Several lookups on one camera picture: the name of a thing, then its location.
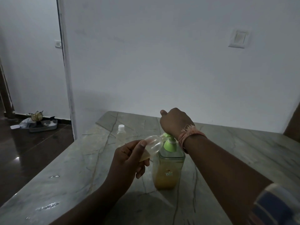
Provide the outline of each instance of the clear bottle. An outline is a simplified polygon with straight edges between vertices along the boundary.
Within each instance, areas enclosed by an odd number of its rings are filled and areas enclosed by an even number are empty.
[[[140,162],[155,155],[162,148],[163,142],[165,142],[167,140],[167,136],[168,136],[168,134],[164,133],[163,135],[160,135],[160,136],[153,135],[153,136],[147,137],[145,139],[145,141],[147,142],[147,145],[146,145],[144,153],[140,159]]]
[[[173,189],[178,183],[185,153],[172,136],[153,158],[152,178],[158,190]]]
[[[124,144],[126,144],[126,131],[125,131],[125,126],[124,125],[119,125],[118,127],[118,133],[116,136],[116,145],[117,147],[121,147]]]

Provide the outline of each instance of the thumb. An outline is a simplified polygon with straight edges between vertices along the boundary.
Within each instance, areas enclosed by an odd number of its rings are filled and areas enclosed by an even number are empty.
[[[168,112],[167,112],[167,111],[165,111],[165,110],[161,110],[161,111],[160,111],[160,114],[161,114],[161,116],[165,116],[165,115],[167,115],[167,114],[168,114]]]
[[[145,150],[145,147],[147,145],[147,142],[145,140],[141,140],[132,150],[132,153],[127,160],[130,164],[138,164],[143,153]]]

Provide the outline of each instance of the tiled floor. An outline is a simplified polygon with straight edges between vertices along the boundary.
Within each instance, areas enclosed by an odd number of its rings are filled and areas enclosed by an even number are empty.
[[[3,112],[0,101],[0,206],[73,143],[71,125],[36,133],[11,130],[20,120],[5,119]]]

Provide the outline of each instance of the sleeve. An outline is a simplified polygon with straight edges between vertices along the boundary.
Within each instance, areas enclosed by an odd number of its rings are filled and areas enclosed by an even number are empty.
[[[296,194],[275,183],[256,199],[247,225],[300,224],[300,202]]]

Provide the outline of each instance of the marble countertop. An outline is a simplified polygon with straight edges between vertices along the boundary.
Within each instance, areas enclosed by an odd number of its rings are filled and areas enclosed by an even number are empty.
[[[47,225],[105,180],[118,125],[128,141],[159,135],[159,118],[107,112],[0,208],[0,224]],[[300,186],[300,144],[278,133],[196,123],[207,137],[274,182]],[[105,224],[231,224],[187,155],[174,190],[157,191],[152,164],[108,214]]]

